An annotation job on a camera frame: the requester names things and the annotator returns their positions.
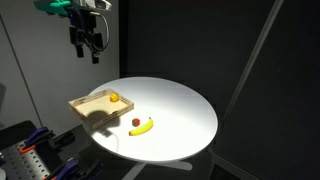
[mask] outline black background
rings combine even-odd
[[[123,1],[122,77],[187,85],[221,121],[273,3]],[[259,178],[319,177],[319,7],[318,1],[284,1],[213,146]]]

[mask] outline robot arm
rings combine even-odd
[[[34,1],[35,7],[45,11],[49,15],[57,14],[60,17],[68,17],[71,27],[69,28],[70,41],[77,51],[77,56],[83,57],[83,45],[86,44],[92,54],[92,62],[99,63],[99,55],[107,47],[109,42],[109,27],[106,19],[94,10],[111,11],[112,5],[105,0],[81,0],[80,5],[76,0],[39,0]],[[107,28],[107,42],[103,45],[102,34],[95,33],[96,17],[101,17]]]

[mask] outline yellow banana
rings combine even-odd
[[[148,132],[153,127],[153,120],[149,117],[149,121],[143,126],[137,127],[129,132],[129,136],[137,136]]]

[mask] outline dark wall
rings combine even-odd
[[[85,45],[84,57],[77,57],[68,18],[48,16],[33,1],[0,1],[0,83],[6,87],[0,120],[9,127],[30,119],[58,135],[80,124],[68,101],[119,78],[118,1],[108,0],[112,11],[100,12],[109,24],[110,43],[99,64],[92,64]],[[95,32],[106,37],[100,18]]]
[[[129,0],[122,68],[187,85],[222,116],[273,2]]]
[[[320,3],[284,1],[214,152],[262,179],[319,179]]]

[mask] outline shallow wooden box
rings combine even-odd
[[[108,121],[119,117],[134,108],[134,103],[117,93],[119,100],[110,101],[110,95],[117,93],[112,89],[84,96],[72,101],[69,105],[80,118],[92,130],[98,129]]]

